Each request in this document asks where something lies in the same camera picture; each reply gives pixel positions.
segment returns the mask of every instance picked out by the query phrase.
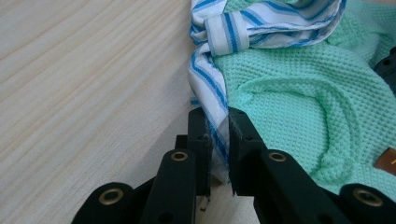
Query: blue and white striped fabric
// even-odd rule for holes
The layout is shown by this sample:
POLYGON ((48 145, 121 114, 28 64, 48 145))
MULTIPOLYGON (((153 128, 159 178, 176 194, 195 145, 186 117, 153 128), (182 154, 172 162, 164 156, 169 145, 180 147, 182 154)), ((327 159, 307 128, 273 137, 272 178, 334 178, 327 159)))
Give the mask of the blue and white striped fabric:
POLYGON ((347 0, 299 0, 292 4, 262 1, 222 13, 227 0, 192 0, 189 82, 209 121, 217 153, 212 172, 228 180, 229 130, 224 78, 212 57, 248 48, 273 49, 316 44, 334 30, 347 0))

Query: green towel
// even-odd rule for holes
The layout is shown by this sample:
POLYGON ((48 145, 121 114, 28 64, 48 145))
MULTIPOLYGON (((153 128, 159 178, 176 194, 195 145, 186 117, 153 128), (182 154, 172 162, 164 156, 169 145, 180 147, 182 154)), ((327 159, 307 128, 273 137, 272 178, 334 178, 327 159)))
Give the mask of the green towel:
MULTIPOLYGON (((229 1, 225 11, 252 2, 229 1)), ((268 148, 289 152, 323 188, 362 183, 396 201, 396 176, 374 168, 396 148, 396 99, 372 70, 396 44, 395 19, 396 7, 349 0, 322 43, 215 58, 229 106, 246 111, 268 148)))

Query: brown leather tag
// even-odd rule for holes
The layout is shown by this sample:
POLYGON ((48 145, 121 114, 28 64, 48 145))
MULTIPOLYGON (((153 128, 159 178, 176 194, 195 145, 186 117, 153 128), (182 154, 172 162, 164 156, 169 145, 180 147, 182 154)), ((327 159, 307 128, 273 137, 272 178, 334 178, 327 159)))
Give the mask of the brown leather tag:
POLYGON ((396 175, 396 150, 389 147, 374 164, 375 168, 396 175))

